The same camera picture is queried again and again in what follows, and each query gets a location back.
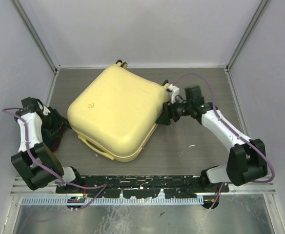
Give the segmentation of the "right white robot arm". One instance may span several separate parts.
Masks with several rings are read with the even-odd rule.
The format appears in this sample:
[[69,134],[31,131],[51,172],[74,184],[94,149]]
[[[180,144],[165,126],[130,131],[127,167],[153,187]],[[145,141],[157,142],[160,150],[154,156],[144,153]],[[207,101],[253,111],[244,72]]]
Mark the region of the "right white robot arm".
[[179,96],[180,90],[173,84],[166,91],[170,100],[163,103],[157,124],[169,125],[181,117],[190,116],[210,130],[229,152],[225,165],[202,170],[200,185],[204,191],[211,192],[223,182],[241,186],[267,175],[265,144],[260,139],[251,139],[241,133],[212,102],[205,102],[200,86],[186,87],[186,99]]

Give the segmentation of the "yellow suitcase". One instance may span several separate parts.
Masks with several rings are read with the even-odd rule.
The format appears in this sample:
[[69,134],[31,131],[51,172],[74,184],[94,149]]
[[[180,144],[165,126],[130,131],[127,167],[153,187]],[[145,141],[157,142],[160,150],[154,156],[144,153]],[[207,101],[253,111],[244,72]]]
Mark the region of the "yellow suitcase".
[[163,103],[169,100],[168,86],[129,72],[127,63],[118,60],[70,104],[69,124],[96,153],[130,162],[157,127]]

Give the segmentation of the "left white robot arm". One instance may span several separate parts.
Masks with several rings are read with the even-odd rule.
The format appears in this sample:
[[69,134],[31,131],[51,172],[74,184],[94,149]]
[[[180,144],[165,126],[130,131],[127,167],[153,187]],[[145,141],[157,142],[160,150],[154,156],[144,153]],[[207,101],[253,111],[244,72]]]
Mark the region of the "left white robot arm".
[[31,190],[55,182],[79,193],[84,188],[80,173],[72,166],[63,167],[55,156],[68,120],[56,109],[45,106],[38,98],[27,97],[14,119],[20,128],[20,146],[11,163]]

